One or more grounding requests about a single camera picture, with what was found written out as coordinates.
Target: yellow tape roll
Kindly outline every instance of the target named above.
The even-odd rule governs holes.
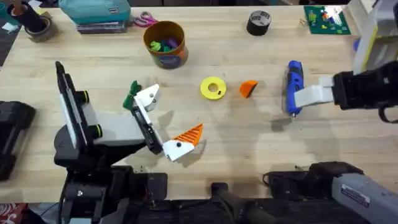
[[[216,91],[209,90],[209,86],[211,84],[217,86]],[[226,85],[224,80],[218,77],[208,77],[205,78],[200,84],[200,92],[204,97],[208,98],[209,100],[218,100],[225,95]]]

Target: paper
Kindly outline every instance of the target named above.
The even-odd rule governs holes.
[[[2,29],[7,30],[8,32],[12,32],[12,31],[18,29],[18,26],[14,26],[14,25],[12,25],[11,23],[8,22],[2,27]]]
[[[42,2],[40,2],[38,0],[30,0],[29,1],[29,4],[30,4],[30,6],[32,6],[32,8],[39,7],[41,5],[41,3]]]

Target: green toy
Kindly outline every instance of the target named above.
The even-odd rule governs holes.
[[[127,110],[131,110],[132,103],[134,102],[134,96],[141,91],[142,86],[138,84],[137,80],[134,80],[130,86],[129,94],[127,95],[126,99],[123,101],[123,108]]]
[[[169,46],[164,46],[164,48],[163,48],[163,52],[169,52],[171,50],[173,50],[173,48],[171,48]]]
[[[152,41],[152,42],[150,43],[150,48],[151,48],[152,50],[159,51],[159,50],[162,48],[162,45],[161,45],[159,42]]]

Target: label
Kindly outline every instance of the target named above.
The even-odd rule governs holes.
[[[117,14],[117,13],[119,13],[119,7],[111,7],[111,8],[109,8],[109,12],[111,14]]]
[[[181,58],[177,55],[164,55],[158,57],[164,68],[178,68],[181,65]]]
[[[358,192],[357,190],[343,184],[341,186],[341,193],[343,195],[353,199],[354,201],[360,203],[361,205],[365,206],[366,208],[369,208],[371,199],[368,196],[363,195],[361,192]]]
[[[254,11],[250,20],[257,26],[268,26],[271,23],[270,15],[264,11]]]

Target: black case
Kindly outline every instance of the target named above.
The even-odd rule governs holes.
[[[25,103],[0,101],[0,181],[9,178],[21,152],[19,136],[29,128],[34,115],[35,109]]]

